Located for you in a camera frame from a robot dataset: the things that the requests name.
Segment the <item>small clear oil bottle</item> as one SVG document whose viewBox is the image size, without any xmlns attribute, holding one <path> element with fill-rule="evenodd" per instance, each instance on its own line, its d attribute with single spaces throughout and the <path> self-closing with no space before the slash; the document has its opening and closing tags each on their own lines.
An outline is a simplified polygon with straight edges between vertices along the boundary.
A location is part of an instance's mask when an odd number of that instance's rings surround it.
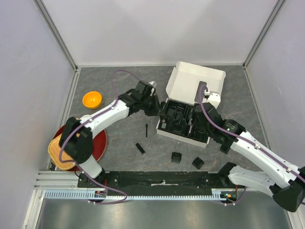
<svg viewBox="0 0 305 229">
<path fill-rule="evenodd" d="M 166 128 L 166 126 L 167 126 L 167 123 L 163 120 L 163 122 L 162 122 L 162 128 Z"/>
</svg>

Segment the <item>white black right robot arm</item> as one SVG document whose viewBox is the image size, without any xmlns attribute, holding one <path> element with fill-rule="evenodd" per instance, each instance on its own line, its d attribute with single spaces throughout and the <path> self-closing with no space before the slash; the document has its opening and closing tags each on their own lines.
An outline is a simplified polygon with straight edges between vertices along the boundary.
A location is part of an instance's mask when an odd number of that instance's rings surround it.
<svg viewBox="0 0 305 229">
<path fill-rule="evenodd" d="M 289 163 L 256 140 L 237 121 L 222 119 L 211 103 L 195 104 L 193 124 L 220 144 L 220 151 L 240 153 L 258 166 L 263 173 L 248 171 L 234 163 L 218 176 L 222 187 L 233 184 L 265 193 L 283 209 L 296 212 L 304 205 L 305 169 Z"/>
</svg>

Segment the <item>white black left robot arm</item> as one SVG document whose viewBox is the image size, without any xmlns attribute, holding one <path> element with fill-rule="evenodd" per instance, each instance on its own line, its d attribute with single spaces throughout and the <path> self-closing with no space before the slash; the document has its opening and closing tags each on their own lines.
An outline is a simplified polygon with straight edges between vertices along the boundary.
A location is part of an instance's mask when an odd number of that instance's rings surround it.
<svg viewBox="0 0 305 229">
<path fill-rule="evenodd" d="M 110 105 L 84 118 L 71 117 L 61 135 L 60 155 L 68 154 L 76 166 L 88 175 L 93 187 L 104 184 L 104 170 L 93 157 L 94 138 L 105 128 L 143 110 L 146 116 L 165 116 L 156 93 L 156 82 L 139 81 L 134 89 L 119 95 Z"/>
</svg>

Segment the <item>black plastic tray insert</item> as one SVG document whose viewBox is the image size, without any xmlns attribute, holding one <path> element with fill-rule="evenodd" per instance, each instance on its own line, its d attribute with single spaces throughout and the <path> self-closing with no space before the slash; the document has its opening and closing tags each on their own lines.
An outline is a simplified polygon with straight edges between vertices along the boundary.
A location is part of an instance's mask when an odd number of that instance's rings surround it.
<svg viewBox="0 0 305 229">
<path fill-rule="evenodd" d="M 162 128 L 163 120 L 160 118 L 156 127 L 157 134 L 205 148 L 209 144 L 210 138 L 194 127 L 194 106 L 195 104 L 189 105 L 174 100 L 167 100 L 164 111 L 175 111 L 175 119 L 172 121 L 164 120 L 167 126 Z"/>
</svg>

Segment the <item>white cardboard box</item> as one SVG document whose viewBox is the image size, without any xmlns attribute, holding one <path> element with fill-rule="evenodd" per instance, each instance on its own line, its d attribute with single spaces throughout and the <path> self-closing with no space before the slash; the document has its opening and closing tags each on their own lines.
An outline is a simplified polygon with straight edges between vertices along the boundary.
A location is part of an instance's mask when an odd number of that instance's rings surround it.
<svg viewBox="0 0 305 229">
<path fill-rule="evenodd" d="M 167 100 L 194 105 L 199 104 L 199 90 L 205 85 L 211 92 L 222 94 L 226 73 L 186 62 L 178 62 L 166 86 Z"/>
</svg>

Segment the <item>black comb guard middle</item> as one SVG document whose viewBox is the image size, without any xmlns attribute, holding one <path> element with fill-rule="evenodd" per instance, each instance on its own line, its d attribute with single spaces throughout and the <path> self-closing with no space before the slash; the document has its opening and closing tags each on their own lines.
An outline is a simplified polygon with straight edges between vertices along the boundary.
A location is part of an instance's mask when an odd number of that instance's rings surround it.
<svg viewBox="0 0 305 229">
<path fill-rule="evenodd" d="M 193 162 L 192 162 L 192 165 L 196 168 L 196 169 L 201 169 L 204 165 L 204 161 L 199 158 L 199 157 L 196 157 Z"/>
</svg>

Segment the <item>black comb guard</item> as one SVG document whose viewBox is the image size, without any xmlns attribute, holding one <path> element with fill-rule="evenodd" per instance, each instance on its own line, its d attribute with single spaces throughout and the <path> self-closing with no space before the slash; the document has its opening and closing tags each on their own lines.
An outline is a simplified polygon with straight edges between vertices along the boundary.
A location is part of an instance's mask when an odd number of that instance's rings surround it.
<svg viewBox="0 0 305 229">
<path fill-rule="evenodd" d="M 196 168 L 196 169 L 201 169 L 204 165 L 204 161 L 199 158 L 199 157 L 196 157 L 193 162 L 192 162 L 192 165 Z"/>
<path fill-rule="evenodd" d="M 171 155 L 171 162 L 172 163 L 179 164 L 181 162 L 181 159 L 182 159 L 182 154 L 181 153 L 172 152 L 172 155 Z"/>
</svg>

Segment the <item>black cylindrical battery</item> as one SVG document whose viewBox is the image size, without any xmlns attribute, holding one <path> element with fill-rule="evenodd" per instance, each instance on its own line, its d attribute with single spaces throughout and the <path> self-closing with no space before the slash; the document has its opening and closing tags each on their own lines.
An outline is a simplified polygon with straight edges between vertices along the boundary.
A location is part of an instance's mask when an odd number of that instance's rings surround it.
<svg viewBox="0 0 305 229">
<path fill-rule="evenodd" d="M 144 155 L 145 150 L 142 148 L 142 146 L 139 143 L 136 143 L 135 146 L 138 148 L 138 150 Z"/>
</svg>

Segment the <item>black comb guard left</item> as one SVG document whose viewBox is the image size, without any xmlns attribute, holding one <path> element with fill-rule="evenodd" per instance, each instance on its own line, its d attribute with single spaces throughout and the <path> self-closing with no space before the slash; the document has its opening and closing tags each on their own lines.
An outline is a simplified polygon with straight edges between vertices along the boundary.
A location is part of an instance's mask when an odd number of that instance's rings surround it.
<svg viewBox="0 0 305 229">
<path fill-rule="evenodd" d="M 182 159 L 182 154 L 181 153 L 172 152 L 172 155 L 171 155 L 171 162 L 172 163 L 179 164 L 181 162 L 181 159 Z"/>
</svg>

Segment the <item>red round tray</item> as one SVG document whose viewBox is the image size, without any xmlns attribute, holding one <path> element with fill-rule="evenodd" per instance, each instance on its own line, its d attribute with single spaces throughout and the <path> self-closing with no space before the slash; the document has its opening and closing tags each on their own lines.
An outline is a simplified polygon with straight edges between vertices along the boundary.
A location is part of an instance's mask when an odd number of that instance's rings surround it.
<svg viewBox="0 0 305 229">
<path fill-rule="evenodd" d="M 55 134 L 54 138 L 59 135 L 62 134 L 64 130 L 64 126 L 62 126 L 57 133 Z M 102 157 L 105 149 L 106 149 L 106 145 L 107 145 L 107 136 L 106 136 L 106 132 L 103 130 L 101 131 L 94 139 L 93 139 L 93 157 L 96 159 L 96 161 L 100 160 L 100 158 Z"/>
</svg>

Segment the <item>orange plastic bowl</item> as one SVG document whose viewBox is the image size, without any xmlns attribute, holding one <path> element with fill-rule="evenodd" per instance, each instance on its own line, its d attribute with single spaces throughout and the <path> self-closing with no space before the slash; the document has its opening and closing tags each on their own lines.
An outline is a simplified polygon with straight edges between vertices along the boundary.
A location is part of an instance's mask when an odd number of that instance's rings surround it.
<svg viewBox="0 0 305 229">
<path fill-rule="evenodd" d="M 102 95 L 97 91 L 88 92 L 83 96 L 82 103 L 89 109 L 96 109 L 102 103 Z"/>
</svg>

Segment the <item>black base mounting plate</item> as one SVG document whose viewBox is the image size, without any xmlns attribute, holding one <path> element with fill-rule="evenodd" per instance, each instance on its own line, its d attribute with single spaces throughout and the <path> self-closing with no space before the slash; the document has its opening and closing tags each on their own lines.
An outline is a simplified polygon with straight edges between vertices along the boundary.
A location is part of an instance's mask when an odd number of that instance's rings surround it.
<svg viewBox="0 0 305 229">
<path fill-rule="evenodd" d="M 97 181 L 128 196 L 201 196 L 210 195 L 213 188 L 235 189 L 224 175 L 203 171 L 110 171 Z"/>
</svg>

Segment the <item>woven bamboo tray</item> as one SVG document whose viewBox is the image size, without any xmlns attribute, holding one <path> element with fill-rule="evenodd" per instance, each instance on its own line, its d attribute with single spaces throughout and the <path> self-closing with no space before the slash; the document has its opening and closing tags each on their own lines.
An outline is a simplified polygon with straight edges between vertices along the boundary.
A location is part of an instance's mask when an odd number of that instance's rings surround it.
<svg viewBox="0 0 305 229">
<path fill-rule="evenodd" d="M 57 135 L 48 146 L 48 154 L 50 155 L 55 166 L 63 171 L 74 172 L 79 171 L 73 162 L 63 163 L 59 160 L 61 147 L 59 146 L 60 138 L 62 134 Z"/>
</svg>

